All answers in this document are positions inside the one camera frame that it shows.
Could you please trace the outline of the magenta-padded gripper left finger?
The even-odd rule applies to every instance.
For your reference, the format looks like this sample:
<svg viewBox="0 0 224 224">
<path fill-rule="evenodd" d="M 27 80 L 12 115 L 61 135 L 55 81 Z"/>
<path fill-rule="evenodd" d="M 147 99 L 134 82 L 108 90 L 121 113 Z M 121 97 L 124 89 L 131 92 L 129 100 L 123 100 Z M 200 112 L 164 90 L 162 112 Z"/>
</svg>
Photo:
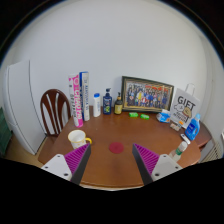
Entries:
<svg viewBox="0 0 224 224">
<path fill-rule="evenodd" d="M 79 185 L 90 155 L 91 145 L 87 143 L 66 155 L 56 154 L 42 169 Z"/>
</svg>

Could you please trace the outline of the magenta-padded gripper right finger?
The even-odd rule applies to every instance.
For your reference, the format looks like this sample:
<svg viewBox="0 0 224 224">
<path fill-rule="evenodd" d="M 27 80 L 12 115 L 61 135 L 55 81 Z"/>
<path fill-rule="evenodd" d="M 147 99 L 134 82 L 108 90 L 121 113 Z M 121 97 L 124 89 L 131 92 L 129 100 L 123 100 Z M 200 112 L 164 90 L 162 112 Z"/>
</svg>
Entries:
<svg viewBox="0 0 224 224">
<path fill-rule="evenodd" d="M 136 160 L 144 185 L 182 169 L 182 167 L 167 154 L 158 155 L 138 144 L 133 145 L 132 154 Z"/>
</svg>

